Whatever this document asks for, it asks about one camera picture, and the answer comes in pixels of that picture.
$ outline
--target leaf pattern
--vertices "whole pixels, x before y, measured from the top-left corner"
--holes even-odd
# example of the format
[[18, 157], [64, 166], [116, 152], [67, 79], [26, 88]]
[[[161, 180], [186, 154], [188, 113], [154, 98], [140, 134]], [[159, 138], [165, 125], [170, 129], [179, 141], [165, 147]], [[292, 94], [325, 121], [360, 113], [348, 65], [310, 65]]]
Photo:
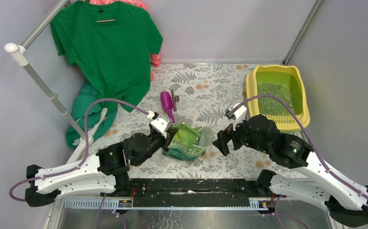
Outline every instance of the leaf pattern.
[[[152, 67], [155, 75], [151, 88], [138, 107], [165, 114], [160, 92], [174, 90], [180, 96], [174, 117], [193, 127], [209, 126], [215, 133], [225, 129], [230, 121], [225, 110], [233, 102], [244, 99], [246, 75], [256, 64], [162, 64]], [[135, 133], [149, 134], [149, 120], [140, 112], [118, 110], [111, 128], [114, 135], [99, 138], [89, 147], [89, 153], [98, 152], [111, 144], [121, 142]], [[305, 178], [298, 172], [272, 162], [268, 155], [242, 147], [237, 151], [228, 144], [231, 153], [224, 157], [214, 146], [194, 161], [179, 161], [164, 156], [161, 150], [139, 167], [131, 167], [130, 178], [252, 178], [262, 169], [273, 170], [289, 178]]]

